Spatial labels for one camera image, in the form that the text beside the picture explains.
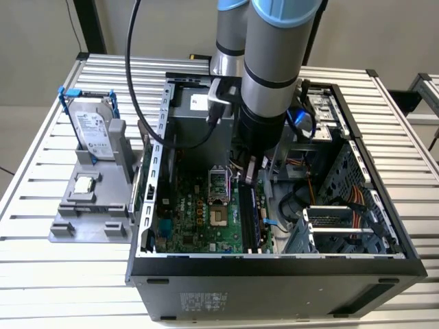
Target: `open computer tower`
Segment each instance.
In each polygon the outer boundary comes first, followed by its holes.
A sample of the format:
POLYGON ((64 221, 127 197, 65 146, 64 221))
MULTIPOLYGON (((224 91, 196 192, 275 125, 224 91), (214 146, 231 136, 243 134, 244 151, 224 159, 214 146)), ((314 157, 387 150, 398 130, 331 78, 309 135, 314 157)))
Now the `open computer tower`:
MULTIPOLYGON (((167 74, 159 135, 206 134, 211 80, 167 74)), ((361 317, 426 276, 338 86, 307 102, 316 135, 286 125, 253 187, 236 108, 197 149, 154 144, 127 270, 153 320, 361 317)))

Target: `metal rail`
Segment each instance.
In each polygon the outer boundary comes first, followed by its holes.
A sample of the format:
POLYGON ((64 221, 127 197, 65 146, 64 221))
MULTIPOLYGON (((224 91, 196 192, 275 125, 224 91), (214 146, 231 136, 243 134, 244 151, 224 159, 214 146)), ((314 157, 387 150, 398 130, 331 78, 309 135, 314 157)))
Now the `metal rail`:
MULTIPOLYGON (((207 61, 132 59, 139 103, 153 126, 158 120, 166 71, 208 73, 207 61)), ((437 165, 378 78, 369 77, 365 70, 313 67, 303 67, 300 76, 340 86, 429 277, 361 319, 201 325, 439 327, 437 165)), ((122 57, 91 55, 87 61, 76 62, 64 85, 102 92, 114 89, 121 118, 127 122, 128 138, 133 148, 142 148, 122 57)), ((8 324, 28 328, 148 326, 150 318, 137 290, 124 283, 129 245, 51 244, 46 239, 76 161, 76 143, 56 101, 0 202, 2 328, 8 324)))

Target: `metal case frame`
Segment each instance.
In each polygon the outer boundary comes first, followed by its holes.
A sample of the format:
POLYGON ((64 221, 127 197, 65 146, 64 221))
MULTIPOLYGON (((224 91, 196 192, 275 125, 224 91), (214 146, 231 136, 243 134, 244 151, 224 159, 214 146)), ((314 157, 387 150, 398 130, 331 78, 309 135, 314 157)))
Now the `metal case frame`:
MULTIPOLYGON (((321 258, 310 254, 296 257, 249 254, 245 258, 232 255, 207 258, 205 254, 141 257, 139 250, 148 250, 148 241, 154 238, 148 236, 145 245, 139 241, 140 234, 150 232, 146 228, 152 224, 158 159, 163 150, 162 145, 155 145, 148 180, 152 193, 143 205, 138 228, 141 232, 133 236, 127 269, 127 281, 136 285, 153 320, 361 317, 427 276, 340 88, 335 84, 312 86, 329 88, 335 95, 351 131, 349 138, 355 141, 364 159, 371 184, 388 212, 405 258, 368 255, 321 258), (219 298, 215 311, 195 306, 213 298, 219 298)), ((157 132, 161 136, 165 133, 172 93, 168 79, 158 122, 157 132)))

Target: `motherboard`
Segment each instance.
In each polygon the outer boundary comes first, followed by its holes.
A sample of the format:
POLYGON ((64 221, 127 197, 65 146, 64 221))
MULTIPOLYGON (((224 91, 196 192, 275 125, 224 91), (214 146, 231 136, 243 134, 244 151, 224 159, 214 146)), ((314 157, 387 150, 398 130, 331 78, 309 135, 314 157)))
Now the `motherboard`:
POLYGON ((257 252, 272 252, 270 228, 263 224, 268 212, 262 184, 254 190, 258 225, 253 222, 250 225, 254 230, 243 230, 238 179, 231 177, 230 171, 221 170, 212 169, 208 179, 207 173, 177 178, 174 206, 158 222, 157 252, 247 253, 243 243, 243 232, 247 231, 253 231, 259 239, 257 252))

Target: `green circuit board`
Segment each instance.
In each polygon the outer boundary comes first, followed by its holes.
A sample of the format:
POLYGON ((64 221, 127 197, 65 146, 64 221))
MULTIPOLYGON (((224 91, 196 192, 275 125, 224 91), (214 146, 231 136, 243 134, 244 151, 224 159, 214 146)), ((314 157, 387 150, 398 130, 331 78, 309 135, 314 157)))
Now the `green circuit board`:
MULTIPOLYGON (((164 238, 159 231, 157 252, 167 253, 221 253, 243 252, 239 218, 238 183, 230 181, 230 199, 227 205, 209 204, 208 184, 203 177, 181 177, 177 183, 174 215, 170 234, 164 238)), ((257 189, 258 197, 262 188, 257 189)), ((261 244, 261 251, 272 252, 270 229, 261 244)))

